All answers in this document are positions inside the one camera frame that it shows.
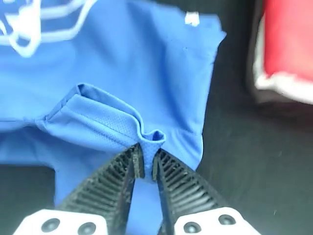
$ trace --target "seam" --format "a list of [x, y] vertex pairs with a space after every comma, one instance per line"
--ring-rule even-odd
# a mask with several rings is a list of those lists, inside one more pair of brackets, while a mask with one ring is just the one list
[[[105, 124], [103, 124], [103, 123], [100, 123], [100, 122], [98, 122], [98, 121], [96, 121], [96, 120], [94, 120], [94, 119], [92, 119], [92, 118], [90, 118], [90, 117], [88, 117], [88, 116], [86, 116], [86, 115], [83, 115], [83, 114], [80, 114], [80, 113], [77, 113], [77, 112], [73, 111], [73, 110], [70, 109], [68, 106], [64, 106], [64, 107], [66, 107], [70, 112], [72, 112], [72, 113], [74, 113], [74, 114], [80, 115], [80, 116], [85, 117], [85, 118], [87, 118], [87, 119], [89, 119], [89, 120], [92, 120], [92, 121], [94, 121], [94, 122], [96, 122], [96, 123], [98, 123], [98, 124], [101, 124], [101, 125], [103, 125], [103, 126], [106, 126], [106, 127], [109, 128], [110, 130], [115, 131], [115, 132], [117, 132], [117, 133], [119, 133], [119, 134], [121, 134], [121, 135], [123, 135], [123, 136], [125, 136], [125, 137], [128, 137], [128, 138], [130, 138], [130, 139], [133, 140], [133, 141], [136, 141], [136, 140], [133, 139], [132, 137], [130, 137], [130, 136], [128, 136], [128, 135], [126, 135], [126, 134], [124, 134], [124, 133], [122, 133], [122, 132], [120, 132], [120, 131], [117, 131], [117, 130], [115, 130], [115, 129], [113, 129], [113, 128], [111, 128], [111, 127], [109, 127], [109, 126], [107, 126], [107, 125], [105, 125]], [[117, 140], [113, 140], [113, 141], [115, 141], [115, 142], [117, 142], [117, 143], [123, 145], [121, 142], [119, 142], [119, 141], [117, 141]]]

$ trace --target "black surface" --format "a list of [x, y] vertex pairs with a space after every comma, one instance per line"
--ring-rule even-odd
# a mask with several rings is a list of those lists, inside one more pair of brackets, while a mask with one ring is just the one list
[[52, 208], [53, 195], [51, 168], [0, 165], [0, 234], [12, 235], [24, 217]]
[[[215, 63], [199, 172], [262, 235], [312, 234], [313, 118], [266, 117], [244, 85], [253, 0], [171, 1], [185, 10], [218, 13], [227, 32]], [[18, 223], [14, 218], [51, 203], [51, 171], [0, 174], [1, 190], [8, 191], [5, 199], [1, 195], [1, 225], [3, 218], [9, 218], [7, 225]]]

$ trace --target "white tag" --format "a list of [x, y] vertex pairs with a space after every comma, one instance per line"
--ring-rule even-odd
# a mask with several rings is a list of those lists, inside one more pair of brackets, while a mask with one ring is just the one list
[[186, 12], [185, 24], [190, 24], [193, 27], [198, 26], [200, 24], [199, 12]]

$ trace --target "blue jersey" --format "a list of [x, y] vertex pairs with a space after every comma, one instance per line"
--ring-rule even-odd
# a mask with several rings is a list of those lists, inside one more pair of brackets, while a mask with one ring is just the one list
[[143, 0], [0, 0], [0, 162], [48, 165], [55, 203], [139, 142], [128, 234], [157, 234], [151, 182], [164, 148], [195, 169], [217, 48], [214, 15], [194, 22]]

